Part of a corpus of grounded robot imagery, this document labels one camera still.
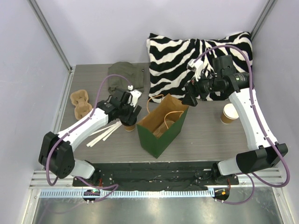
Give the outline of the brown paper coffee cup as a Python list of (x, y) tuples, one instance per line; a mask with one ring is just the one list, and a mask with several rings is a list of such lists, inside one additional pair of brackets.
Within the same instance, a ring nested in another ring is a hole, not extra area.
[(127, 131), (127, 132), (131, 132), (135, 129), (135, 124), (134, 125), (131, 125), (131, 126), (124, 126), (124, 129)]

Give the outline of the green paper gift bag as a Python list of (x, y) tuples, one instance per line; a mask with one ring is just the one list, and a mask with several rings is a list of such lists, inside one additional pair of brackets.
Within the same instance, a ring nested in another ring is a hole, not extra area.
[(158, 158), (180, 134), (189, 106), (171, 96), (160, 95), (160, 104), (137, 123), (141, 147)]

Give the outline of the brown paper cups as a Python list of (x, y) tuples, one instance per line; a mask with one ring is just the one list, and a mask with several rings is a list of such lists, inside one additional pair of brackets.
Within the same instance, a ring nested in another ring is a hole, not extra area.
[(221, 122), (223, 124), (230, 124), (239, 118), (238, 112), (232, 103), (226, 104), (221, 114)]

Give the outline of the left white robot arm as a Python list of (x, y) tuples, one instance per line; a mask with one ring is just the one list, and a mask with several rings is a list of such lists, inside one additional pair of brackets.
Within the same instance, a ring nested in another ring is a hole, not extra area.
[(45, 134), (38, 161), (48, 171), (63, 179), (69, 175), (79, 176), (89, 186), (95, 186), (100, 175), (93, 164), (74, 158), (76, 148), (93, 132), (118, 119), (125, 126), (133, 126), (141, 106), (137, 104), (141, 92), (117, 90), (107, 100), (99, 101), (80, 121), (55, 134)]

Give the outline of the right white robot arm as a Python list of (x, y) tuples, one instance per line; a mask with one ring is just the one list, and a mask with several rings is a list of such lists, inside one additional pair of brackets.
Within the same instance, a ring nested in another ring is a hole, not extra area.
[(190, 60), (187, 68), (195, 74), (185, 84), (186, 94), (182, 103), (196, 106), (197, 97), (206, 99), (210, 93), (220, 92), (229, 98), (236, 109), (247, 139), (247, 152), (213, 165), (212, 181), (222, 184), (229, 175), (253, 173), (277, 165), (280, 158), (273, 147), (282, 156), (287, 154), (288, 148), (285, 143), (278, 143), (267, 126), (256, 100), (256, 92), (249, 87), (249, 73), (237, 72), (230, 55), (213, 59), (216, 75), (211, 78), (202, 74), (203, 62), (199, 59)]

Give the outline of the white paper straw upper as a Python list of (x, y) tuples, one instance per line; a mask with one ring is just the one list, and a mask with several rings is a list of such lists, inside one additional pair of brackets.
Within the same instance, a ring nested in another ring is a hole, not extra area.
[(121, 125), (121, 123), (116, 125), (115, 128), (111, 132), (109, 132), (102, 140), (105, 141), (107, 138), (109, 138), (113, 134), (113, 132), (115, 132)]

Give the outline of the white paper straw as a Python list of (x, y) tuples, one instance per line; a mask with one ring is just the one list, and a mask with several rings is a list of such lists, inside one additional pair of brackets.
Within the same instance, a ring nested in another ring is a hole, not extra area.
[(87, 147), (93, 147), (96, 143), (98, 143), (100, 140), (102, 140), (109, 132), (111, 132), (113, 129), (115, 128), (115, 126), (109, 128), (107, 131), (105, 131), (104, 133), (100, 134), (98, 137), (96, 137), (94, 140), (92, 140), (91, 142), (89, 142), (86, 146)]
[(102, 140), (105, 141), (107, 138), (109, 138), (113, 134), (113, 132), (115, 132), (121, 125), (121, 123), (116, 125), (115, 128), (111, 132), (109, 132)]
[(100, 130), (98, 130), (98, 131), (93, 132), (91, 135), (95, 135), (95, 134), (98, 134), (98, 133), (102, 134), (102, 133), (104, 133), (105, 131), (107, 131), (109, 128), (111, 128), (111, 127), (113, 127), (113, 126), (116, 126), (116, 125), (118, 125), (119, 123), (120, 123), (120, 122), (116, 122), (116, 123), (113, 124), (113, 125), (110, 125), (110, 126), (107, 126), (107, 127), (105, 127), (105, 128), (102, 128), (102, 129), (100, 129)]

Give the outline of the white paper straw middle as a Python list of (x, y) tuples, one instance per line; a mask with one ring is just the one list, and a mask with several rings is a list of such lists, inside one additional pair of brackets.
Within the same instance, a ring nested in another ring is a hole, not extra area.
[(116, 126), (116, 125), (118, 125), (119, 123), (120, 123), (120, 122), (116, 122), (116, 123), (113, 124), (113, 125), (110, 125), (110, 126), (107, 126), (107, 127), (105, 127), (105, 128), (102, 128), (102, 129), (100, 129), (100, 130), (98, 130), (98, 131), (93, 132), (91, 135), (95, 135), (95, 134), (98, 134), (98, 133), (102, 134), (102, 133), (104, 133), (105, 131), (107, 131), (109, 128), (111, 128), (111, 127), (113, 127), (113, 126)]

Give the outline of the zebra print pillow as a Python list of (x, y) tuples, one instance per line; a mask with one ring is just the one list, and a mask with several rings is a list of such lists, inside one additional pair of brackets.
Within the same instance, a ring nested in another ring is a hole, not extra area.
[(214, 72), (212, 60), (224, 55), (232, 56), (237, 72), (247, 72), (248, 67), (244, 57), (235, 49), (224, 48), (223, 45), (226, 44), (236, 46), (243, 51), (249, 61), (253, 61), (250, 32), (240, 32), (222, 39), (210, 40), (198, 38), (173, 40), (151, 33), (146, 42), (150, 60), (149, 100), (160, 103), (160, 98), (167, 94), (182, 100), (185, 96), (184, 85), (194, 76), (194, 72), (188, 70), (187, 64), (215, 46), (219, 48), (201, 58), (206, 77)]

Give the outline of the white paper straw lower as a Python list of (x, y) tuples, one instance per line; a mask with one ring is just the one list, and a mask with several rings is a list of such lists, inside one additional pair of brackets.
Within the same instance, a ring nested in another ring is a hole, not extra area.
[(109, 132), (111, 132), (113, 129), (115, 128), (115, 126), (109, 128), (107, 131), (105, 131), (104, 133), (100, 134), (98, 137), (96, 137), (94, 140), (92, 140), (91, 142), (89, 142), (86, 146), (87, 147), (93, 147), (96, 143), (98, 143), (100, 140), (102, 140)]

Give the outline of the olive green folded cloth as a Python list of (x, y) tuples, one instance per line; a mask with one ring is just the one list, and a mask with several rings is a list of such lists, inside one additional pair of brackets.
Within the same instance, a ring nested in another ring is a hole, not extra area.
[[(140, 92), (144, 92), (144, 66), (129, 62), (117, 62), (108, 68), (108, 75), (121, 75), (125, 77)], [(128, 82), (121, 77), (108, 79), (108, 92), (113, 94), (116, 89), (128, 89)]]

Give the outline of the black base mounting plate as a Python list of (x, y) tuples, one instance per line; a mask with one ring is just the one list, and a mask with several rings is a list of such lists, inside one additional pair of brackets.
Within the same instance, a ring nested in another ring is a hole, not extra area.
[(217, 177), (213, 168), (215, 163), (215, 161), (95, 163), (95, 177), (90, 178), (88, 183), (103, 187), (153, 180), (166, 182), (211, 180), (216, 184), (228, 183), (234, 175)]

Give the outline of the aluminium front rail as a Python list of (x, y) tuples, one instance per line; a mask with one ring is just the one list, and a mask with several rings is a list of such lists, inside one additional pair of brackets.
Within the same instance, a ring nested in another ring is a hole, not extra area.
[(211, 180), (178, 180), (166, 182), (153, 180), (147, 182), (120, 183), (117, 189), (92, 188), (71, 176), (57, 181), (50, 186), (45, 179), (45, 172), (36, 171), (33, 174), (29, 189), (39, 189), (39, 197), (45, 198), (170, 198), (170, 197), (212, 197), (221, 189), (236, 187), (264, 187), (252, 174), (234, 175), (226, 184), (212, 183)]

